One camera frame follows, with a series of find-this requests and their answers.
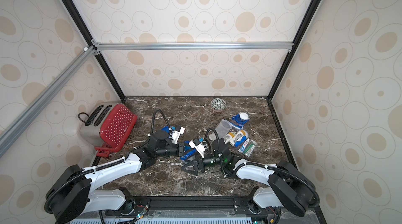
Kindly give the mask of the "round white soap disc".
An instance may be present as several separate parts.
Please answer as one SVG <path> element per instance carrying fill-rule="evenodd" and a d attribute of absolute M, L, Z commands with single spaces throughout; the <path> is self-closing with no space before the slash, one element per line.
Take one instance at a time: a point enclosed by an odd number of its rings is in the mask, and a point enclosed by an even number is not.
<path fill-rule="evenodd" d="M 239 117 L 243 122 L 249 120 L 249 115 L 247 113 L 245 113 L 245 112 L 239 113 Z"/>

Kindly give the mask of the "white tube orange cap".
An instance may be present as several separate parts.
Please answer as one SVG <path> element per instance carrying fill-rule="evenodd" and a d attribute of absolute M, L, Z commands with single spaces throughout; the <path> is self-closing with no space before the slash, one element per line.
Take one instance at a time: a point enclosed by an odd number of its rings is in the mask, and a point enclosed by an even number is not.
<path fill-rule="evenodd" d="M 248 136 L 249 135 L 246 131 L 240 130 L 229 140 L 229 143 L 234 147 L 238 147 L 247 140 Z"/>

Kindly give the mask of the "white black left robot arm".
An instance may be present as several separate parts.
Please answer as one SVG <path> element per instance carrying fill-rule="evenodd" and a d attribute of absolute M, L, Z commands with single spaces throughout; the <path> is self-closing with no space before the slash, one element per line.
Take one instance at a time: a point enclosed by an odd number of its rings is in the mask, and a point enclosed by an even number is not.
<path fill-rule="evenodd" d="M 44 211 L 65 224 L 86 211 L 98 211 L 104 205 L 120 209 L 127 202 L 121 189 L 97 193 L 96 189 L 126 175 L 135 174 L 156 164 L 160 157 L 179 157 L 184 146 L 178 143 L 185 128 L 165 121 L 167 131 L 151 131 L 147 141 L 125 156 L 101 165 L 68 167 L 45 196 Z"/>

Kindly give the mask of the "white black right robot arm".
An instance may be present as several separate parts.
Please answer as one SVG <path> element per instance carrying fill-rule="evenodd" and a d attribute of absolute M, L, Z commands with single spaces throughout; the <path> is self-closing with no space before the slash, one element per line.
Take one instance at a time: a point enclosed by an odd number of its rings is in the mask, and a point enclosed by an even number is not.
<path fill-rule="evenodd" d="M 204 139 L 193 139 L 188 145 L 198 153 L 197 158 L 186 160 L 181 170 L 198 176 L 207 167 L 218 166 L 227 179 L 251 180 L 264 184 L 254 189 L 246 202 L 248 210 L 259 214 L 266 208 L 285 208 L 303 217 L 309 208 L 318 207 L 320 197 L 313 183 L 292 164 L 262 164 L 243 159 L 230 151 L 229 139 L 219 137 L 214 129 Z"/>

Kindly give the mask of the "white bottle orange cap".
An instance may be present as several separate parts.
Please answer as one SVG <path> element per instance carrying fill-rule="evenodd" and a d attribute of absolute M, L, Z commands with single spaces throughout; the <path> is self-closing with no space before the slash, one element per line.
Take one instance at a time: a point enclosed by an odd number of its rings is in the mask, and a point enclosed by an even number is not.
<path fill-rule="evenodd" d="M 234 138 L 235 135 L 236 135 L 236 133 L 234 133 L 234 132 L 227 133 L 223 138 L 224 143 L 225 144 L 229 143 Z"/>

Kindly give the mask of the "packaged toothbrush kit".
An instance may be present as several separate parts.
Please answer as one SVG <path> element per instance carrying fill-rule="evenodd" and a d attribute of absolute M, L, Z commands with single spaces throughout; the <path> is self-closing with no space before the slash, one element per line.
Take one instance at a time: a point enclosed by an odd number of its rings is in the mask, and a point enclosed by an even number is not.
<path fill-rule="evenodd" d="M 243 154 L 244 156 L 250 158 L 254 149 L 256 148 L 257 143 L 252 139 L 246 139 L 245 142 L 240 146 L 238 152 Z"/>

